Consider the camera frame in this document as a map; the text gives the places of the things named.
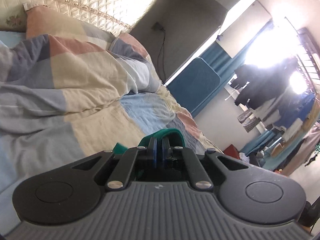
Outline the hanging striped garment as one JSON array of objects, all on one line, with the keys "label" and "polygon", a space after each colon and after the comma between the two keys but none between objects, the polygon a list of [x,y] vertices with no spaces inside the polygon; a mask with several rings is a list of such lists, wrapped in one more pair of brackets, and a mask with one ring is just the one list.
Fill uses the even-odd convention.
[{"label": "hanging striped garment", "polygon": [[250,109],[241,113],[237,119],[238,122],[243,125],[243,128],[247,133],[252,131],[261,122],[261,119],[257,118]]}]

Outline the hanging tan garment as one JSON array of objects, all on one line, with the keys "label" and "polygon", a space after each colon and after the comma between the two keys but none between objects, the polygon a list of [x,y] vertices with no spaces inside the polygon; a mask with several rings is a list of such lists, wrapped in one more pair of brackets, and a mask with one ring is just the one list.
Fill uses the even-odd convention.
[{"label": "hanging tan garment", "polygon": [[296,121],[283,134],[283,142],[278,143],[273,151],[271,157],[275,158],[281,154],[289,145],[302,133],[306,132],[319,117],[319,110],[309,113],[304,121],[297,118]]}]

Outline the green hoodie with white drawstrings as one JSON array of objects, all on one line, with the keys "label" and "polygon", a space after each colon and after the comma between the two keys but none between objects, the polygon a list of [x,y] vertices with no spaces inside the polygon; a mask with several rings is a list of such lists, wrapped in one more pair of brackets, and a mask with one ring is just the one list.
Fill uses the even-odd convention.
[{"label": "green hoodie with white drawstrings", "polygon": [[[148,146],[151,138],[157,139],[157,165],[156,168],[145,168],[140,170],[137,174],[135,180],[132,181],[145,181],[145,182],[170,182],[170,181],[183,181],[179,171],[164,168],[162,166],[162,140],[168,138],[171,146],[185,146],[184,137],[182,133],[175,128],[161,129],[158,132],[155,132],[151,135],[144,137],[138,146]],[[113,153],[118,159],[118,162],[121,156],[129,148],[124,145],[117,143],[113,148]]]}]

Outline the blue upholstered chair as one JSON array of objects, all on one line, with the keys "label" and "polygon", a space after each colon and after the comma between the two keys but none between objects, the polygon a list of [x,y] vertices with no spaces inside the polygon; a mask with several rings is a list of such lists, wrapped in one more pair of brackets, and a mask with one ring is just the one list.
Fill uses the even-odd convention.
[{"label": "blue upholstered chair", "polygon": [[197,57],[167,85],[167,89],[177,103],[195,117],[219,84],[219,75],[206,61]]}]

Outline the hanging black jacket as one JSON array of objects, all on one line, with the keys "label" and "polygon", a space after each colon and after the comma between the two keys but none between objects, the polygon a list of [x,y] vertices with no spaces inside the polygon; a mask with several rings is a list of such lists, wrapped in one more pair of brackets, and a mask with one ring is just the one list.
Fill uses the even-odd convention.
[{"label": "hanging black jacket", "polygon": [[235,70],[237,78],[231,87],[241,89],[235,105],[251,109],[260,107],[264,102],[278,98],[289,85],[290,76],[297,70],[297,59],[285,60],[271,68],[257,68],[244,64]]}]

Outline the hanging blue and white garment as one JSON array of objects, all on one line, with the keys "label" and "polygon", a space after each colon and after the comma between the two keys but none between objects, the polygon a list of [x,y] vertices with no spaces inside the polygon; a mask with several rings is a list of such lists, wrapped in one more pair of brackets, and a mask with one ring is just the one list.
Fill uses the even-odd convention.
[{"label": "hanging blue and white garment", "polygon": [[315,102],[315,94],[302,93],[284,96],[277,110],[280,119],[273,123],[274,127],[289,128],[297,119],[304,121],[310,113]]}]

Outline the black window security grille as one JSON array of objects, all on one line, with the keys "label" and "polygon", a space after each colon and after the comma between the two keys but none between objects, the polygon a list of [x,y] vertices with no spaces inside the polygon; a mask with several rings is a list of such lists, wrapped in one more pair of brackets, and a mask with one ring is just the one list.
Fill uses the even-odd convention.
[{"label": "black window security grille", "polygon": [[306,79],[308,87],[312,91],[319,93],[319,45],[308,28],[303,27],[296,30],[287,17],[285,20],[295,31],[298,38],[296,58],[299,64],[299,72]]}]

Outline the blue curtain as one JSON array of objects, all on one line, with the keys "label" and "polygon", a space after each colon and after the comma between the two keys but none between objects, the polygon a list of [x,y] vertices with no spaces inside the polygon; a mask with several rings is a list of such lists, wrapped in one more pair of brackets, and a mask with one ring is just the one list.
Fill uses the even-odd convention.
[{"label": "blue curtain", "polygon": [[226,50],[215,41],[200,55],[200,58],[202,58],[218,74],[221,83],[228,82],[234,75],[234,71],[244,64],[250,46],[258,39],[263,31],[272,26],[273,23],[271,21],[267,22],[244,48],[240,49],[233,57],[231,57]]}]

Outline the patchwork pastel quilt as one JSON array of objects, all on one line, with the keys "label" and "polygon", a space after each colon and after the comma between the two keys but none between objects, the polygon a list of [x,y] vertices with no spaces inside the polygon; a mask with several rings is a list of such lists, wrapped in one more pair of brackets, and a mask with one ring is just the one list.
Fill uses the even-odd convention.
[{"label": "patchwork pastel quilt", "polygon": [[129,34],[36,6],[27,38],[1,46],[2,199],[33,175],[166,128],[198,154],[213,146]]}]

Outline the dark red side table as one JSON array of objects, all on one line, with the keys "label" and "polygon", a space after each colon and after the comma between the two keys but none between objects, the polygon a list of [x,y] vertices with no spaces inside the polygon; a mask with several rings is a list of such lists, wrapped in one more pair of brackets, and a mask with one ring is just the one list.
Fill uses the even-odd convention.
[{"label": "dark red side table", "polygon": [[232,157],[232,158],[240,159],[239,151],[237,150],[237,148],[233,144],[229,145],[225,150],[223,150],[223,153],[225,155]]}]

